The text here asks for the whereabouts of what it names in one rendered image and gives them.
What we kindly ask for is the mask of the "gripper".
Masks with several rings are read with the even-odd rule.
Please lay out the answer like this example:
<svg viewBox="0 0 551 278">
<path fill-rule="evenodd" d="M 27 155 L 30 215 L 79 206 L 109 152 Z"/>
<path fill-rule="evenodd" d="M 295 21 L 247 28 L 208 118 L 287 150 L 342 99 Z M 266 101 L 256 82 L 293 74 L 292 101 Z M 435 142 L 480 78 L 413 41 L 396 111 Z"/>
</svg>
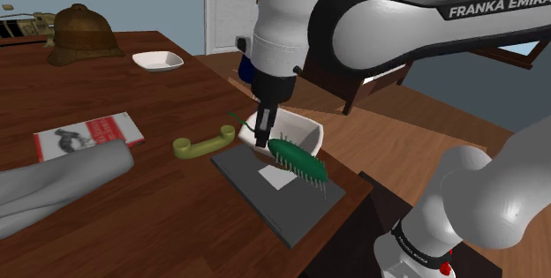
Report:
<svg viewBox="0 0 551 278">
<path fill-rule="evenodd" d="M 254 70 L 251 91 L 259 103 L 254 127 L 255 146 L 267 145 L 275 124 L 277 106 L 291 98 L 295 83 L 295 76 L 277 77 Z"/>
</svg>

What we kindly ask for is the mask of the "large white square bowl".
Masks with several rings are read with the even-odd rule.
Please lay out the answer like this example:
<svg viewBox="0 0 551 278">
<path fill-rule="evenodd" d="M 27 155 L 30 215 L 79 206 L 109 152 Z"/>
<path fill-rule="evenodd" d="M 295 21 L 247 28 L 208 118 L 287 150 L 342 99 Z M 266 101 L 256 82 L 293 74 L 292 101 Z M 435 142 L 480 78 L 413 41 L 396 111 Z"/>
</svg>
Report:
<svg viewBox="0 0 551 278">
<path fill-rule="evenodd" d="M 257 112 L 250 115 L 246 122 L 252 128 L 256 123 Z M 293 144 L 301 147 L 310 155 L 316 156 L 321 149 L 323 142 L 323 125 L 318 122 L 286 109 L 278 108 L 275 118 L 275 124 L 271 128 L 269 139 L 284 139 L 291 141 Z M 256 138 L 253 131 L 243 125 L 238 134 L 239 139 L 250 146 L 254 151 L 257 151 L 266 156 L 271 156 L 271 153 L 266 147 L 255 146 Z"/>
</svg>

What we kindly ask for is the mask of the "green bristle brush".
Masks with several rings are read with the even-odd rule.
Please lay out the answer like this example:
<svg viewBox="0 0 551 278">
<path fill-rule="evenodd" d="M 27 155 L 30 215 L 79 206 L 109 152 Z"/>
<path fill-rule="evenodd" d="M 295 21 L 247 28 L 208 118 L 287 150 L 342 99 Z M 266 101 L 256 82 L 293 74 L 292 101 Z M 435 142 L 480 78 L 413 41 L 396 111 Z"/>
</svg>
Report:
<svg viewBox="0 0 551 278">
<path fill-rule="evenodd" d="M 327 197 L 328 172 L 317 157 L 283 135 L 269 139 L 266 149 L 268 154 L 253 147 L 255 155 L 266 163 L 259 170 L 260 175 L 277 191 L 298 177 L 321 190 L 324 198 Z"/>
</svg>

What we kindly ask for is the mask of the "olive green phone handset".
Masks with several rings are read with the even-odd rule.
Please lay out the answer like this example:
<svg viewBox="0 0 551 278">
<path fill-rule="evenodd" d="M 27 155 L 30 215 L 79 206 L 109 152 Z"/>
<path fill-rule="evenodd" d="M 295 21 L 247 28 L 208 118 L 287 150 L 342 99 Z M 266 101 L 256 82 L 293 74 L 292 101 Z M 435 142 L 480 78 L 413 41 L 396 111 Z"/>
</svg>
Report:
<svg viewBox="0 0 551 278">
<path fill-rule="evenodd" d="M 231 125 L 224 125 L 215 137 L 199 143 L 193 144 L 187 138 L 175 139 L 172 143 L 172 152 L 178 159 L 189 160 L 220 150 L 228 146 L 234 138 L 235 128 Z"/>
</svg>

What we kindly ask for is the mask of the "flat grey book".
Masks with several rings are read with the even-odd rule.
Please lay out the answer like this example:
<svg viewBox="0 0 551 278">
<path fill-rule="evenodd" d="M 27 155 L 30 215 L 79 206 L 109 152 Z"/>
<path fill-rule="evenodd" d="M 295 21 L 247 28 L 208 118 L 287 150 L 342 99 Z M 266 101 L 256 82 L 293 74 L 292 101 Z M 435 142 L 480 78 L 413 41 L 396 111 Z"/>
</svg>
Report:
<svg viewBox="0 0 551 278">
<path fill-rule="evenodd" d="M 211 162 L 288 247 L 294 247 L 344 195 L 333 181 L 325 188 L 258 159 L 244 144 Z"/>
</svg>

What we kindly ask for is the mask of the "dark blue round object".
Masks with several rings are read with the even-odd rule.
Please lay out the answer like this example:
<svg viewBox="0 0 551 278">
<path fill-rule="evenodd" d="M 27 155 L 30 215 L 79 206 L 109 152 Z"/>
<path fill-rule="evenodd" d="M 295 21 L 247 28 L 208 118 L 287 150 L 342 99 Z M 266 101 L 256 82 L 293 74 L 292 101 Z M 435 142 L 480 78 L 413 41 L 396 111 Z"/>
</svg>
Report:
<svg viewBox="0 0 551 278">
<path fill-rule="evenodd" d="M 242 58 L 238 67 L 239 78 L 247 84 L 252 84 L 254 79 L 254 73 L 255 73 L 255 68 L 251 60 L 246 55 L 242 55 Z"/>
</svg>

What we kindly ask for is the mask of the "dark brown wooden furniture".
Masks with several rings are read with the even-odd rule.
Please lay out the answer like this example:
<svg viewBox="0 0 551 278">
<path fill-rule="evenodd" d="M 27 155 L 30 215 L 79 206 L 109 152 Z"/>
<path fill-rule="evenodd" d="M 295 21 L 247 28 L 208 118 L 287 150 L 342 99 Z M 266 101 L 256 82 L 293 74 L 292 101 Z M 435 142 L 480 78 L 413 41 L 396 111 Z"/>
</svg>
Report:
<svg viewBox="0 0 551 278">
<path fill-rule="evenodd" d="M 307 54 L 304 69 L 299 76 L 344 100 L 343 114 L 347 116 L 350 114 L 355 101 L 374 94 L 386 86 L 392 84 L 400 86 L 411 66 L 412 63 L 402 64 L 371 78 L 353 79 L 338 75 L 336 72 L 324 70 L 310 54 Z"/>
</svg>

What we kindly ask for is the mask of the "small white square bowl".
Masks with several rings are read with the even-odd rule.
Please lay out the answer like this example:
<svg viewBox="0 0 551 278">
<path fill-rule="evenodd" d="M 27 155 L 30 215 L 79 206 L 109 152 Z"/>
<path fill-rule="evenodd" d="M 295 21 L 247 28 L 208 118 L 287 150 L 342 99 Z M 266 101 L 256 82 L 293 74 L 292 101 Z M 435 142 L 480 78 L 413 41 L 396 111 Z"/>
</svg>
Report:
<svg viewBox="0 0 551 278">
<path fill-rule="evenodd" d="M 184 60 L 170 51 L 148 51 L 132 55 L 136 65 L 149 72 L 172 71 L 181 67 Z"/>
</svg>

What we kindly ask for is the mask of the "white panelled door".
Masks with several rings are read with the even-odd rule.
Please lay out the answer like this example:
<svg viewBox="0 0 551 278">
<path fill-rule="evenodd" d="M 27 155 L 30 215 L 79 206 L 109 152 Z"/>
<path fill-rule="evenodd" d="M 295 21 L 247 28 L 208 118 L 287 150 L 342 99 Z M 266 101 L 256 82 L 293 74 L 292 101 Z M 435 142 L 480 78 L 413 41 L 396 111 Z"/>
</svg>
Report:
<svg viewBox="0 0 551 278">
<path fill-rule="evenodd" d="M 255 0 L 204 0 L 205 54 L 237 51 L 237 36 L 253 31 L 258 18 Z"/>
</svg>

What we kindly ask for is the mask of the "brown wooden table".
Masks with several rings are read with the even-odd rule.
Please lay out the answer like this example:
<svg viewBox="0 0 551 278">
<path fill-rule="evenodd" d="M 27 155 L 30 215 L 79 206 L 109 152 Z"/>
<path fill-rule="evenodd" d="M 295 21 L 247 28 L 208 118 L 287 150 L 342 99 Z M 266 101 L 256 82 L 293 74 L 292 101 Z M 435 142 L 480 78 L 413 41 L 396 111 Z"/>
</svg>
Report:
<svg viewBox="0 0 551 278">
<path fill-rule="evenodd" d="M 127 112 L 145 142 L 133 168 L 0 241 L 0 278 L 297 278 L 371 191 L 321 153 L 345 195 L 287 248 L 206 156 L 172 143 L 212 137 L 255 102 L 158 32 L 117 34 L 125 56 L 62 68 L 39 42 L 0 49 L 0 170 L 34 163 L 34 134 Z M 132 55 L 170 51 L 184 64 L 145 71 Z"/>
</svg>

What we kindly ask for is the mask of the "red and white book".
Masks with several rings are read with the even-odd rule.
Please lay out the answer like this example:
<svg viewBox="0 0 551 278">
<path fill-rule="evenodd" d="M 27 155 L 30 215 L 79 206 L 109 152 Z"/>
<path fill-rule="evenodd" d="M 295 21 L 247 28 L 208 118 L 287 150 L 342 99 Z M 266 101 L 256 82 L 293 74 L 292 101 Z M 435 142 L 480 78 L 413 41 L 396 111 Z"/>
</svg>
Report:
<svg viewBox="0 0 551 278">
<path fill-rule="evenodd" d="M 121 139 L 128 147 L 145 142 L 143 134 L 127 112 L 34 134 L 39 162 L 49 161 L 115 139 Z"/>
</svg>

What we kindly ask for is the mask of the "brown pith helmet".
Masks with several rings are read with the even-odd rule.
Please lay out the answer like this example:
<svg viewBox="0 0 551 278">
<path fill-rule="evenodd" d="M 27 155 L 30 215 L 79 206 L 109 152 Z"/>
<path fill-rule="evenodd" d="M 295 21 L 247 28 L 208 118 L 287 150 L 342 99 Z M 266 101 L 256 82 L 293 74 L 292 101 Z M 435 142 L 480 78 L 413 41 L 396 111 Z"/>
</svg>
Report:
<svg viewBox="0 0 551 278">
<path fill-rule="evenodd" d="M 47 62 L 57 67 L 87 59 L 125 56 L 108 21 L 84 4 L 73 4 L 55 16 L 53 42 Z"/>
</svg>

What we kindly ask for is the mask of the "grey rolled cloth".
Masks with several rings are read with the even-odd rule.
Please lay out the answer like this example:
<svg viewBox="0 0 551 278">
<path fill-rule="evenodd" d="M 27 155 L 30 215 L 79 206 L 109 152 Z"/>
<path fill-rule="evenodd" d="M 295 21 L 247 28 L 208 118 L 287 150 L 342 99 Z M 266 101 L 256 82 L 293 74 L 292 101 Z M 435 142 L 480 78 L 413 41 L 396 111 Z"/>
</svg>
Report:
<svg viewBox="0 0 551 278">
<path fill-rule="evenodd" d="M 123 175 L 133 165 L 129 147 L 117 139 L 0 171 L 0 240 Z"/>
</svg>

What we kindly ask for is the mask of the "brown wooden frame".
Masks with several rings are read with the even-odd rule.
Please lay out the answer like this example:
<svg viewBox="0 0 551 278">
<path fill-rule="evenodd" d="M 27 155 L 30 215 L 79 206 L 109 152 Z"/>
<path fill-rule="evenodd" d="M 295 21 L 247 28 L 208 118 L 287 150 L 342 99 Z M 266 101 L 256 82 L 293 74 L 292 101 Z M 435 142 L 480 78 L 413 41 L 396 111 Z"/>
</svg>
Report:
<svg viewBox="0 0 551 278">
<path fill-rule="evenodd" d="M 530 70 L 535 59 L 548 44 L 549 41 L 531 41 L 499 48 L 475 49 L 472 53 Z"/>
</svg>

